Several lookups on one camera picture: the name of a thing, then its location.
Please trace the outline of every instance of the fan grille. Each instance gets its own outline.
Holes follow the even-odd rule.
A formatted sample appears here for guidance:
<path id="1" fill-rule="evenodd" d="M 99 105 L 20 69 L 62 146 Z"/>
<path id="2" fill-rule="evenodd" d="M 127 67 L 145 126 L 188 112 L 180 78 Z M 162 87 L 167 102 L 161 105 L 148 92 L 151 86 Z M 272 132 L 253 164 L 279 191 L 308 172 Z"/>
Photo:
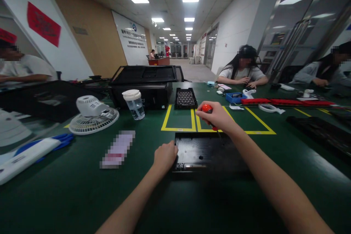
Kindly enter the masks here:
<path id="1" fill-rule="evenodd" d="M 84 117 L 83 115 L 77 115 L 74 117 L 69 125 L 69 130 L 76 135 L 87 135 L 91 133 L 103 130 L 113 123 L 115 123 L 120 114 L 116 109 L 109 108 L 110 113 L 113 115 L 112 118 L 101 117 Z"/>

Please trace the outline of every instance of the wall sign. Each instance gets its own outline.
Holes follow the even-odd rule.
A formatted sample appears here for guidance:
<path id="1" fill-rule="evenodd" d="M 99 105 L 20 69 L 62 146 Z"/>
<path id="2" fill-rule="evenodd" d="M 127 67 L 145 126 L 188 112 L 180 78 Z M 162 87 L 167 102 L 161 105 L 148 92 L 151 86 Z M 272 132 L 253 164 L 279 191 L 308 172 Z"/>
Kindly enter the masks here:
<path id="1" fill-rule="evenodd" d="M 9 42 L 11 44 L 14 44 L 17 41 L 17 36 L 14 34 L 11 34 L 10 32 L 4 29 L 0 29 L 0 39 L 5 40 L 6 42 Z"/>
<path id="2" fill-rule="evenodd" d="M 61 34 L 61 26 L 45 15 L 32 3 L 28 2 L 27 21 L 31 29 L 45 38 L 51 44 L 58 47 Z"/>
<path id="3" fill-rule="evenodd" d="M 114 11 L 112 15 L 128 65 L 148 65 L 145 29 Z"/>

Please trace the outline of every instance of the red screwdriver handle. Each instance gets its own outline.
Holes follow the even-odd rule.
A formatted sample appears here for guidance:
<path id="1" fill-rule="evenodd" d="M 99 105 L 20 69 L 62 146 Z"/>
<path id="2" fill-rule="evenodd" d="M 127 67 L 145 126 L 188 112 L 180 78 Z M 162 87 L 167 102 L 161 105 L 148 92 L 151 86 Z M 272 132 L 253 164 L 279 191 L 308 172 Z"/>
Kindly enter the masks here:
<path id="1" fill-rule="evenodd" d="M 202 111 L 205 112 L 205 113 L 208 113 L 208 114 L 211 114 L 212 111 L 213 111 L 213 108 L 211 107 L 211 105 L 208 105 L 208 104 L 204 104 L 202 106 Z M 212 130 L 214 131 L 218 131 L 218 128 L 216 126 L 214 126 L 211 122 L 209 122 L 212 126 Z"/>

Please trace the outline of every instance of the blue container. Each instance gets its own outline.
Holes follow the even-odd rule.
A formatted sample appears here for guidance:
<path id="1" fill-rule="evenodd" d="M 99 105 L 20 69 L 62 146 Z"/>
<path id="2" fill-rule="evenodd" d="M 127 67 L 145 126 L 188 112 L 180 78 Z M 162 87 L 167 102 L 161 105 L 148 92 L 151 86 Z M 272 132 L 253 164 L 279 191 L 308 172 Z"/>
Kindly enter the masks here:
<path id="1" fill-rule="evenodd" d="M 232 97 L 233 94 L 240 94 L 242 97 L 233 98 Z M 227 93 L 226 94 L 226 100 L 229 101 L 230 103 L 241 103 L 241 99 L 247 99 L 247 97 L 245 95 L 243 95 L 242 93 Z"/>

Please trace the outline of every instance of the white shirt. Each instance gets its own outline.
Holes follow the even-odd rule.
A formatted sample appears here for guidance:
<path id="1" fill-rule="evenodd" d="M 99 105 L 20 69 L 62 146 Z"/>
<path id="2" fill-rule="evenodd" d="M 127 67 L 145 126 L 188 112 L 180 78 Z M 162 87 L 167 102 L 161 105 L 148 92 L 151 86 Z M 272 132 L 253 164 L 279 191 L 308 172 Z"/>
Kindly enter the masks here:
<path id="1" fill-rule="evenodd" d="M 57 80 L 57 72 L 45 60 L 32 55 L 24 55 L 19 61 L 5 61 L 0 75 L 25 77 L 34 74 L 49 76 L 47 81 Z"/>
<path id="2" fill-rule="evenodd" d="M 230 79 L 232 72 L 233 72 L 233 68 L 224 69 L 219 74 L 219 76 Z M 240 80 L 242 78 L 249 77 L 251 80 L 256 81 L 265 76 L 266 75 L 264 75 L 263 72 L 258 67 L 252 68 L 250 72 L 248 68 L 244 68 L 242 71 L 240 70 L 237 71 L 237 74 L 234 80 Z"/>

